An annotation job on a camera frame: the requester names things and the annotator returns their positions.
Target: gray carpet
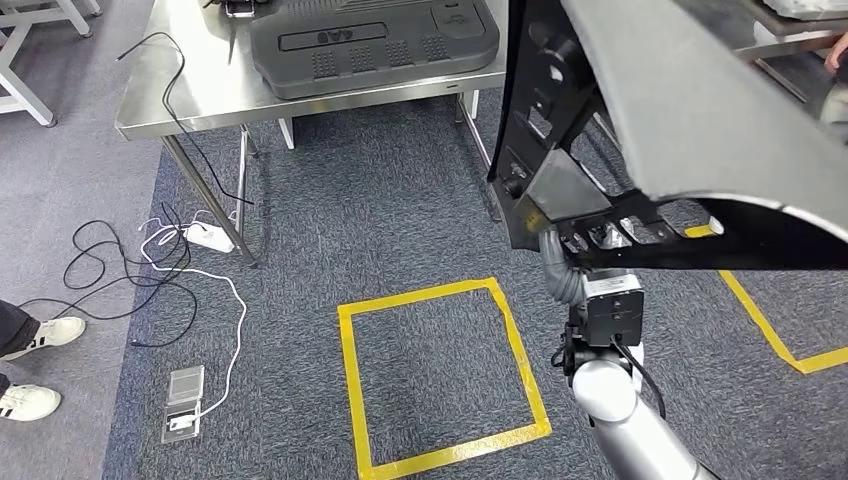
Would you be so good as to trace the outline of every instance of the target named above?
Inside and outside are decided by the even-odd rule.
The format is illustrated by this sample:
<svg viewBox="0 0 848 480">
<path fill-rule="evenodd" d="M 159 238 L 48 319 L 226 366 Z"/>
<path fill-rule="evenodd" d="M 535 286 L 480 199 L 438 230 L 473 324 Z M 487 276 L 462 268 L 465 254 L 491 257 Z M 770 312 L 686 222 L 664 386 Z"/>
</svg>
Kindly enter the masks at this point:
<svg viewBox="0 0 848 480">
<path fill-rule="evenodd" d="M 129 143 L 112 127 L 131 67 L 115 57 L 139 38 L 151 4 L 102 0 L 103 16 L 88 17 L 94 32 L 88 39 L 68 22 L 37 25 L 12 65 L 59 123 L 45 129 L 26 112 L 0 115 L 4 300 L 78 297 L 62 286 L 62 271 L 76 253 L 71 234 L 83 222 L 107 220 L 137 244 L 135 227 L 149 212 L 161 144 Z M 87 12 L 84 5 L 80 9 Z M 96 264 L 80 266 L 77 279 L 98 272 Z M 86 306 L 119 313 L 129 310 L 134 295 L 133 289 L 116 288 Z M 52 318 L 59 310 L 37 305 L 30 311 Z M 127 320 L 90 322 L 72 345 L 0 364 L 13 382 L 45 385 L 63 395 L 58 411 L 44 420 L 0 425 L 0 478 L 100 476 L 127 325 Z"/>
<path fill-rule="evenodd" d="M 490 150 L 498 112 L 497 92 L 485 92 L 480 127 Z M 261 266 L 194 251 L 198 266 L 231 274 L 249 306 L 234 390 L 203 419 L 199 438 L 159 443 L 168 373 L 204 364 L 209 405 L 222 394 L 234 348 L 239 310 L 226 287 L 185 277 L 201 301 L 197 325 L 172 348 L 127 350 L 103 478 L 356 478 L 336 306 L 489 276 L 506 294 L 553 433 L 414 477 L 611 476 L 565 379 L 549 365 L 565 312 L 544 292 L 537 256 L 509 250 L 490 221 L 483 170 L 452 119 L 446 98 L 299 118 L 295 151 L 284 150 L 274 123 L 251 126 L 262 156 L 249 168 L 248 195 L 257 205 L 248 209 L 246 235 Z M 236 130 L 197 135 L 233 189 L 237 138 Z M 593 169 L 620 165 L 594 130 L 576 153 Z M 184 216 L 202 208 L 166 154 L 154 215 L 161 201 Z M 700 214 L 687 205 L 671 209 L 684 224 Z M 743 282 L 763 302 L 783 295 L 785 302 L 804 297 L 806 306 L 832 304 L 808 287 L 820 274 L 795 274 L 789 284 L 779 274 L 758 275 Z M 794 371 L 715 272 L 640 278 L 648 292 L 648 366 L 669 421 L 697 456 L 727 479 L 845 478 L 848 456 L 838 442 L 848 435 L 846 367 Z M 184 294 L 164 292 L 133 318 L 131 338 L 168 339 L 185 325 L 188 307 Z M 768 314 L 792 345 L 829 348 L 808 335 L 810 325 L 791 328 L 795 313 Z M 828 313 L 814 329 L 842 335 L 846 327 Z M 486 295 L 355 316 L 354 334 L 374 465 L 529 423 Z"/>
</svg>

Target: stainless steel table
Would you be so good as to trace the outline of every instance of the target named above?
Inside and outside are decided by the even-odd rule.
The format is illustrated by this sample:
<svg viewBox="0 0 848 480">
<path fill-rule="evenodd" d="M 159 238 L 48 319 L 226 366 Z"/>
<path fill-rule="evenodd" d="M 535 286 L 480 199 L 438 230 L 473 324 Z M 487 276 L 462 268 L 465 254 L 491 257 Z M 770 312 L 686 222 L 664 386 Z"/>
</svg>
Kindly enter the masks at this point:
<svg viewBox="0 0 848 480">
<path fill-rule="evenodd" d="M 289 148 L 293 148 L 293 117 L 456 94 L 459 100 L 458 118 L 467 117 L 478 148 L 482 146 L 470 120 L 476 117 L 479 90 L 500 87 L 504 82 L 507 43 L 505 0 L 488 0 L 500 28 L 501 43 L 495 60 L 483 69 L 297 100 L 275 97 L 253 68 L 249 22 L 227 19 L 214 5 L 202 9 L 204 3 L 205 0 L 156 0 L 145 35 L 166 32 L 185 54 L 185 70 L 174 86 L 171 105 L 187 130 L 241 125 L 239 193 L 244 192 L 245 162 L 249 154 L 255 152 L 245 126 L 250 122 L 278 120 L 283 139 Z M 162 137 L 183 174 L 199 190 L 233 244 L 248 263 L 255 264 L 256 260 L 240 234 L 244 223 L 242 202 L 236 201 L 237 222 L 233 226 L 177 140 L 175 135 L 181 132 L 179 126 L 162 106 L 162 93 L 179 67 L 179 56 L 173 45 L 166 38 L 154 37 L 131 57 L 135 58 L 136 65 L 118 111 L 116 128 L 129 140 Z"/>
</svg>

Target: wire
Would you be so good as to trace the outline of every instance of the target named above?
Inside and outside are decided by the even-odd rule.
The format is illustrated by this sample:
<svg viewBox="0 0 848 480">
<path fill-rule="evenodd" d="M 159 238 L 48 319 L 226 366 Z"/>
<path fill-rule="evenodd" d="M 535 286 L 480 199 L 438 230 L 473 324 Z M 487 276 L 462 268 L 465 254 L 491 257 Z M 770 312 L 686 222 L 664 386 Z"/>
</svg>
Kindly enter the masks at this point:
<svg viewBox="0 0 848 480">
<path fill-rule="evenodd" d="M 170 40 L 171 43 L 174 44 L 174 47 L 177 49 L 177 53 L 180 54 L 180 68 L 177 69 L 177 73 L 175 73 L 174 76 L 171 77 L 171 80 L 168 82 L 168 85 L 165 87 L 165 90 L 162 92 L 162 106 L 165 107 L 165 110 L 168 112 L 168 115 L 171 116 L 171 119 L 174 120 L 174 123 L 176 123 L 177 126 L 180 128 L 180 131 L 182 131 L 183 134 L 185 134 L 185 136 L 188 138 L 189 142 L 191 142 L 191 144 L 194 146 L 195 150 L 197 150 L 197 153 L 200 154 L 200 157 L 203 159 L 203 161 L 206 162 L 206 166 L 209 167 L 209 171 L 212 172 L 212 178 L 215 179 L 215 183 L 218 185 L 218 188 L 221 190 L 221 193 L 223 193 L 225 196 L 230 197 L 234 200 L 244 202 L 248 205 L 253 205 L 253 202 L 251 202 L 250 200 L 245 200 L 245 199 L 238 197 L 236 195 L 232 195 L 224 189 L 223 185 L 221 185 L 221 180 L 218 179 L 218 174 L 215 173 L 215 169 L 212 168 L 212 163 L 209 161 L 209 158 L 206 157 L 206 154 L 203 153 L 203 150 L 201 150 L 200 146 L 197 144 L 197 142 L 194 141 L 194 137 L 192 137 L 191 134 L 188 133 L 188 130 L 185 129 L 185 127 L 183 126 L 183 123 L 180 121 L 179 118 L 177 118 L 177 114 L 176 114 L 176 112 L 174 112 L 174 108 L 171 106 L 171 92 L 173 91 L 174 85 L 177 83 L 177 80 L 180 78 L 180 75 L 182 75 L 183 70 L 185 69 L 185 55 L 183 54 L 183 50 L 180 48 L 180 45 L 177 43 L 176 40 L 174 40 L 174 37 L 168 35 L 165 32 L 153 32 L 150 35 L 142 38 L 138 43 L 136 43 L 135 45 L 133 45 L 132 47 L 127 49 L 127 51 L 125 51 L 124 53 L 118 55 L 117 60 L 123 60 L 124 57 L 126 57 L 127 55 L 132 53 L 136 48 L 143 45 L 144 42 L 148 41 L 149 39 L 151 39 L 151 38 L 153 38 L 157 35 L 162 35 L 164 37 L 167 37 L 168 40 Z"/>
<path fill-rule="evenodd" d="M 615 346 L 618 352 L 621 354 L 621 356 L 626 358 L 627 361 L 630 362 L 630 364 L 633 365 L 636 370 L 639 370 L 639 373 L 642 374 L 642 377 L 645 378 L 645 382 L 647 382 L 648 386 L 651 387 L 651 390 L 654 392 L 654 397 L 656 397 L 657 399 L 657 409 L 660 411 L 660 417 L 665 420 L 665 400 L 663 400 L 662 392 L 660 392 L 660 387 L 657 386 L 657 383 L 654 382 L 654 378 L 651 377 L 651 374 L 648 373 L 645 367 L 643 367 L 642 364 L 639 363 L 638 360 L 636 360 L 636 357 L 634 357 L 633 354 L 630 353 L 630 349 L 627 348 L 626 345 L 622 345 L 620 343 L 620 337 L 620 334 L 615 334 L 610 337 L 610 340 L 612 341 L 612 344 Z"/>
<path fill-rule="evenodd" d="M 170 207 L 170 205 L 168 207 L 170 208 L 171 212 L 173 213 L 174 218 L 176 219 L 176 222 L 179 223 L 179 215 L 177 215 L 176 211 L 174 211 L 174 209 L 172 207 Z M 165 217 L 168 218 L 169 221 L 173 221 L 173 220 L 171 220 L 171 215 L 169 215 L 168 210 L 165 208 L 164 203 L 162 204 L 162 209 L 165 213 Z M 79 235 L 83 231 L 90 229 L 90 227 L 94 226 L 94 225 L 105 226 L 109 230 L 109 233 L 111 234 L 111 239 L 96 242 L 96 243 L 94 243 L 94 244 L 92 244 L 88 247 L 81 246 L 80 242 L 78 240 Z M 147 344 L 147 343 L 142 343 L 142 342 L 138 342 L 138 341 L 132 341 L 132 342 L 130 342 L 130 345 L 135 346 L 135 347 L 153 347 L 153 348 L 165 347 L 165 346 L 171 345 L 174 342 L 183 338 L 183 336 L 185 336 L 185 334 L 191 329 L 192 325 L 194 325 L 194 321 L 197 317 L 197 306 L 198 306 L 197 297 L 195 296 L 194 292 L 192 292 L 188 288 L 174 282 L 174 280 L 179 276 L 179 274 L 181 272 L 180 271 L 169 272 L 167 275 L 165 275 L 162 278 L 156 278 L 156 277 L 152 277 L 152 276 L 149 276 L 149 275 L 133 275 L 133 274 L 130 274 L 130 271 L 129 271 L 130 265 L 141 266 L 141 265 L 148 265 L 149 263 L 148 262 L 139 262 L 139 261 L 135 261 L 135 260 L 129 258 L 126 254 L 126 250 L 124 249 L 124 245 L 121 242 L 120 237 L 118 236 L 118 233 L 115 231 L 115 229 L 112 227 L 112 225 L 110 225 L 108 222 L 105 222 L 103 220 L 92 220 L 90 222 L 84 223 L 83 225 L 78 227 L 76 229 L 76 231 L 74 231 L 74 234 L 72 236 L 72 242 L 74 244 L 74 248 L 76 248 L 79 251 L 79 254 L 77 254 L 71 260 L 70 263 L 68 263 L 68 266 L 65 267 L 65 271 L 62 274 L 62 283 L 65 285 L 66 288 L 68 288 L 70 290 L 86 290 L 86 289 L 92 288 L 92 287 L 94 287 L 94 286 L 96 286 L 100 283 L 100 281 L 106 275 L 106 261 L 103 258 L 95 255 L 93 252 L 94 252 L 95 249 L 100 249 L 101 247 L 104 247 L 104 246 L 107 246 L 107 245 L 115 245 L 117 247 L 118 252 L 121 256 L 121 260 L 123 262 L 124 275 L 121 276 L 121 277 L 118 277 L 114 280 L 111 280 L 111 281 L 107 282 L 106 284 L 98 286 L 94 290 L 86 293 L 82 297 L 80 297 L 80 298 L 78 298 L 74 301 L 71 301 L 71 302 L 66 301 L 66 300 L 55 299 L 55 298 L 41 297 L 41 298 L 33 298 L 31 300 L 27 300 L 26 302 L 23 302 L 20 305 L 18 305 L 19 308 L 23 308 L 27 305 L 30 305 L 32 303 L 37 303 L 37 302 L 56 303 L 56 304 L 59 304 L 59 305 L 63 305 L 65 308 L 64 308 L 64 310 L 62 310 L 61 312 L 56 314 L 53 318 L 59 318 L 59 317 L 63 316 L 64 314 L 66 314 L 67 312 L 69 312 L 71 310 L 75 310 L 75 311 L 81 312 L 82 314 L 84 314 L 87 317 L 90 317 L 94 320 L 117 320 L 119 318 L 128 317 L 128 316 L 138 312 L 139 310 L 145 308 L 153 300 L 153 298 L 159 293 L 161 288 L 163 288 L 163 287 L 175 287 L 175 288 L 179 288 L 180 290 L 188 293 L 188 295 L 190 296 L 191 301 L 192 301 L 192 313 L 191 313 L 191 316 L 189 318 L 189 322 L 186 325 L 186 327 L 176 337 L 174 337 L 170 341 L 167 341 L 167 342 L 164 342 L 164 343 Z M 176 262 L 174 262 L 174 267 L 177 267 L 177 268 L 187 267 L 191 263 L 191 251 L 190 251 L 189 246 L 188 246 L 188 241 L 186 241 L 185 239 L 178 240 L 174 244 L 174 247 L 171 248 L 170 251 L 168 251 L 168 253 L 164 257 L 156 260 L 155 263 L 161 263 L 161 262 L 167 261 L 176 252 L 178 252 L 180 250 L 181 245 L 183 246 L 183 248 L 181 250 L 181 253 L 179 254 L 179 258 L 177 258 Z M 70 281 L 68 280 L 68 276 L 69 276 L 70 272 L 77 265 L 77 262 L 79 262 L 84 257 L 96 260 L 100 264 L 100 272 L 97 274 L 97 276 L 94 278 L 94 280 L 92 280 L 90 282 L 87 282 L 87 283 L 84 283 L 84 284 L 81 284 L 81 285 L 72 285 L 70 283 Z M 118 314 L 118 315 L 97 315 L 97 314 L 94 314 L 94 313 L 92 313 L 92 312 L 88 311 L 87 309 L 80 306 L 80 304 L 82 302 L 84 302 L 85 300 L 88 300 L 89 298 L 93 297 L 94 295 L 97 295 L 98 293 L 104 291 L 105 289 L 107 289 L 107 288 L 109 288 L 109 287 L 111 287 L 111 286 L 113 286 L 117 283 L 124 282 L 124 281 L 128 281 L 128 282 L 132 283 L 133 285 L 135 285 L 137 287 L 152 288 L 153 292 L 143 302 L 138 304 L 132 310 L 130 310 L 126 313 Z"/>
<path fill-rule="evenodd" d="M 196 212 L 194 214 L 195 220 L 192 221 L 192 223 L 196 222 L 197 215 L 201 211 L 203 211 L 203 210 L 199 210 L 198 212 Z M 224 401 L 230 395 L 230 379 L 232 378 L 233 367 L 236 364 L 236 360 L 238 359 L 239 353 L 241 353 L 241 330 L 242 330 L 242 325 L 244 325 L 244 319 L 247 316 L 247 304 L 245 304 L 244 300 L 242 300 L 241 296 L 239 296 L 238 291 L 236 290 L 235 284 L 233 284 L 232 279 L 230 279 L 229 277 L 225 277 L 225 276 L 222 276 L 222 275 L 214 275 L 214 274 L 211 274 L 211 273 L 208 273 L 208 272 L 204 272 L 203 270 L 197 270 L 197 269 L 194 269 L 194 268 L 175 268 L 175 267 L 164 267 L 163 268 L 163 267 L 156 265 L 156 262 L 153 261 L 150 258 L 150 256 L 147 254 L 147 251 L 144 250 L 144 247 L 146 247 L 148 243 L 150 243 L 153 239 L 155 239 L 156 237 L 158 237 L 162 233 L 164 233 L 166 231 L 172 231 L 172 232 L 177 231 L 178 232 L 183 227 L 184 227 L 184 225 L 179 225 L 179 224 L 165 225 L 162 228 L 160 228 L 159 230 L 157 230 L 156 233 L 154 233 L 153 235 L 148 237 L 147 240 L 145 240 L 141 244 L 141 247 L 139 247 L 139 250 L 141 251 L 142 256 L 144 256 L 144 258 L 147 259 L 147 261 L 153 267 L 154 270 L 159 271 L 159 272 L 174 272 L 176 270 L 179 270 L 179 273 L 185 273 L 185 272 L 198 273 L 200 275 L 204 275 L 204 276 L 209 277 L 209 278 L 214 278 L 214 279 L 217 279 L 217 280 L 225 280 L 230 285 L 230 289 L 233 291 L 233 295 L 235 295 L 236 300 L 238 300 L 238 302 L 241 304 L 241 309 L 242 309 L 241 310 L 241 317 L 239 317 L 238 324 L 236 324 L 236 350 L 233 353 L 233 357 L 230 360 L 229 366 L 227 367 L 227 376 L 226 376 L 226 380 L 225 380 L 224 394 L 221 396 L 221 398 L 217 402 L 212 404 L 211 407 L 208 407 L 206 410 L 203 410 L 202 412 L 198 413 L 196 416 L 192 416 L 192 419 L 196 420 L 200 417 L 207 415 L 209 412 L 215 410 L 216 408 L 218 408 L 222 403 L 224 403 Z"/>
</svg>

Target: table leg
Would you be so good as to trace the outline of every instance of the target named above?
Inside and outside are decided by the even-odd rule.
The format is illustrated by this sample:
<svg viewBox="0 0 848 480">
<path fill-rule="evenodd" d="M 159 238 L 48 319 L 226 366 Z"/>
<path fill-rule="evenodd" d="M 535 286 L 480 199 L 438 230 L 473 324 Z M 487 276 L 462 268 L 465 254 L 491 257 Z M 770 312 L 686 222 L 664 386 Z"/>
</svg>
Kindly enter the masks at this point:
<svg viewBox="0 0 848 480">
<path fill-rule="evenodd" d="M 604 121 L 604 117 L 602 117 L 600 113 L 596 112 L 592 115 L 592 121 L 595 122 L 595 125 L 597 125 L 598 128 L 601 129 L 601 132 L 603 132 L 604 135 L 606 135 L 606 137 L 609 139 L 609 141 L 612 142 L 612 145 L 615 147 L 615 149 L 621 152 L 621 144 L 618 143 L 618 138 L 615 136 L 615 133 L 612 131 L 612 128 L 610 128 L 610 126 L 607 125 L 607 122 Z"/>
<path fill-rule="evenodd" d="M 286 139 L 286 146 L 289 150 L 294 150 L 294 128 L 292 128 L 291 118 L 281 118 L 280 130 L 283 131 L 283 137 Z"/>
<path fill-rule="evenodd" d="M 56 117 L 47 105 L 8 66 L 0 65 L 0 86 L 23 105 L 35 120 L 45 127 L 56 125 Z"/>
<path fill-rule="evenodd" d="M 168 135 L 167 137 L 162 137 L 162 141 L 165 143 L 165 147 L 168 151 L 171 152 L 171 156 L 174 157 L 174 160 L 177 162 L 177 166 L 180 167 L 183 175 L 185 175 L 200 192 L 200 196 L 203 197 L 203 200 L 206 202 L 206 206 L 209 207 L 209 210 L 211 210 L 212 214 L 215 215 L 218 223 L 221 224 L 221 228 L 223 228 L 227 233 L 227 236 L 230 237 L 230 241 L 232 241 L 233 245 L 235 245 L 241 251 L 241 254 L 244 255 L 248 265 L 251 267 L 256 265 L 256 258 L 252 253 L 250 253 L 250 249 L 244 242 L 244 238 L 242 238 L 241 234 L 236 230 L 233 224 L 230 223 L 230 219 L 227 218 L 227 214 L 224 213 L 224 209 L 221 208 L 221 204 L 218 203 L 218 199 L 215 198 L 212 190 L 209 189 L 209 185 L 206 185 L 206 182 L 203 181 L 203 177 L 200 176 L 200 172 L 194 168 L 194 164 L 188 158 L 188 155 L 185 153 L 183 146 L 180 145 L 177 137 Z"/>
<path fill-rule="evenodd" d="M 456 108 L 458 113 L 461 113 L 465 118 L 465 123 L 468 124 L 468 129 L 471 130 L 471 136 L 474 138 L 474 145 L 477 147 L 477 153 L 480 154 L 480 159 L 483 160 L 483 164 L 486 165 L 487 169 L 491 168 L 492 159 L 489 157 L 489 153 L 486 152 L 486 146 L 483 145 L 483 138 L 477 130 L 477 125 L 474 123 L 474 118 L 471 116 L 471 112 L 466 107 L 466 102 L 457 98 Z"/>
<path fill-rule="evenodd" d="M 241 125 L 241 133 L 242 135 L 247 135 L 247 153 L 252 156 L 259 155 L 259 149 L 256 148 L 256 144 L 253 143 L 253 137 L 250 135 L 250 130 L 247 129 L 247 125 Z"/>
<path fill-rule="evenodd" d="M 91 10 L 92 15 L 95 17 L 103 15 L 103 9 L 100 8 L 100 4 L 97 3 L 97 0 L 85 0 L 85 3 L 88 4 L 88 8 Z"/>
<path fill-rule="evenodd" d="M 256 151 L 256 146 L 251 147 L 253 140 L 250 138 L 250 132 L 247 127 L 241 126 L 241 147 L 239 148 L 239 186 L 236 196 L 244 198 L 244 191 L 247 182 L 247 156 L 253 155 Z M 244 233 L 244 202 L 236 200 L 236 230 L 239 233 Z"/>
<path fill-rule="evenodd" d="M 74 5 L 74 2 L 71 0 L 55 0 L 57 4 L 59 4 L 59 8 L 62 9 L 62 12 L 65 13 L 65 16 L 68 17 L 68 20 L 74 25 L 74 28 L 77 29 L 80 35 L 85 38 L 91 36 L 91 28 L 85 23 L 85 19 L 80 15 L 79 10 Z"/>
<path fill-rule="evenodd" d="M 459 101 L 465 105 L 465 109 L 471 114 L 471 118 L 477 120 L 477 105 L 480 103 L 480 90 L 462 92 L 458 96 Z"/>
</svg>

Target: power strip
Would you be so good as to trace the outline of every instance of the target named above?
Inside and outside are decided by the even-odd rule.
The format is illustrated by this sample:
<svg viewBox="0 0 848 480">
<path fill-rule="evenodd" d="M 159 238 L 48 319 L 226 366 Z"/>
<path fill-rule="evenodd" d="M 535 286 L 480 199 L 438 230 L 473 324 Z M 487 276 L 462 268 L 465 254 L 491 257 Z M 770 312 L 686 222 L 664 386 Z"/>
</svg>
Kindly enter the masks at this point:
<svg viewBox="0 0 848 480">
<path fill-rule="evenodd" d="M 193 222 L 183 236 L 191 243 L 223 253 L 230 253 L 235 248 L 223 228 L 208 223 Z"/>
</svg>

